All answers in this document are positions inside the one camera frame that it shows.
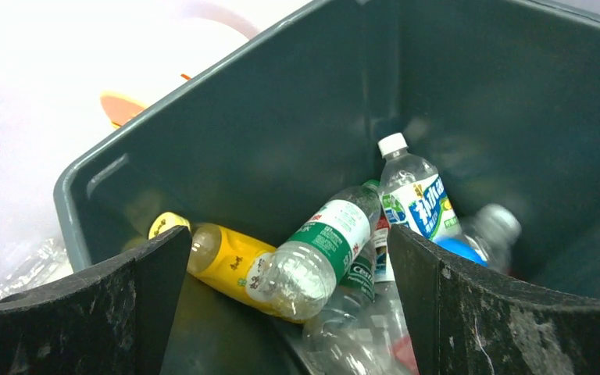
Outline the clear bottle blue white label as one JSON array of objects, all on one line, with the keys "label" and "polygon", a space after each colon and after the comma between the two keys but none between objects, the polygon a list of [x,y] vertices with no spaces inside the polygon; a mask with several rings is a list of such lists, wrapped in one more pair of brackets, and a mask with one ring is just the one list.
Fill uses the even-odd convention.
[{"label": "clear bottle blue white label", "polygon": [[379,140],[378,148],[385,159],[379,196],[390,225],[407,227],[430,241],[459,233],[459,219],[438,169],[409,153],[400,133]]}]

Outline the red cap bottle red label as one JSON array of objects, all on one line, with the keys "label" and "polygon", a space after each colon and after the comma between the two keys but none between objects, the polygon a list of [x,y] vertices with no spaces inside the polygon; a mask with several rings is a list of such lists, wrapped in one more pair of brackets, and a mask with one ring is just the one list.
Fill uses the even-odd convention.
[{"label": "red cap bottle red label", "polygon": [[388,254],[390,224],[382,213],[372,235],[376,250],[374,287],[376,290],[374,321],[384,330],[384,353],[397,374],[419,374],[415,353],[405,323],[401,299]]}]

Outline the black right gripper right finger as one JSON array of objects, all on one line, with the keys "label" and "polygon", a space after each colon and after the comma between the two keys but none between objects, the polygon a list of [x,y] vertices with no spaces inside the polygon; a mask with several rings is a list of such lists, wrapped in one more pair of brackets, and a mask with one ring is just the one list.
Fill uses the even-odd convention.
[{"label": "black right gripper right finger", "polygon": [[387,244],[422,374],[600,374],[600,300],[495,272],[403,226]]}]

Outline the clear bottle green white label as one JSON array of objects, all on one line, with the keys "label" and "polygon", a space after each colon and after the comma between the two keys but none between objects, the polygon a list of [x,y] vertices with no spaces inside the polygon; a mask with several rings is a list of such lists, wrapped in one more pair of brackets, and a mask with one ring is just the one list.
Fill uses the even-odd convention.
[{"label": "clear bottle green white label", "polygon": [[259,291],[273,313],[291,321],[315,316],[371,239],[380,216],[377,180],[328,199],[266,261]]}]

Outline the clear bottle dark green label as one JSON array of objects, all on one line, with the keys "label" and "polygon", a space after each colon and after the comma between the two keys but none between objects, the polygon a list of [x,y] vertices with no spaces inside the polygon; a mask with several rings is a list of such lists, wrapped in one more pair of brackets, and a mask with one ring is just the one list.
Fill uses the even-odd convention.
[{"label": "clear bottle dark green label", "polygon": [[376,255],[374,243],[368,241],[325,306],[303,327],[307,358],[323,374],[382,373],[372,348],[356,335],[363,312],[374,301]]}]

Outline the yellow juice bottle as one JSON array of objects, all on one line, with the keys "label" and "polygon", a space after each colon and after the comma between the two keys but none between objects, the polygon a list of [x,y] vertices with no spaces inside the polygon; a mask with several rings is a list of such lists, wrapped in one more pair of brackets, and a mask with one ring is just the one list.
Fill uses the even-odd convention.
[{"label": "yellow juice bottle", "polygon": [[270,316],[281,318],[261,292],[261,276],[276,248],[214,223],[192,223],[174,212],[153,221],[153,239],[175,226],[192,235],[187,272],[214,290]]}]

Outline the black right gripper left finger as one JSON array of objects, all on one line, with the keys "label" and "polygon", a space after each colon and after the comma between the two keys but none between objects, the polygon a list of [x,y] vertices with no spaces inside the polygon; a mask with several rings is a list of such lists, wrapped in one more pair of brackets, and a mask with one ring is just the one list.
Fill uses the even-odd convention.
[{"label": "black right gripper left finger", "polygon": [[0,374],[159,373],[190,244],[174,227],[1,300]]}]

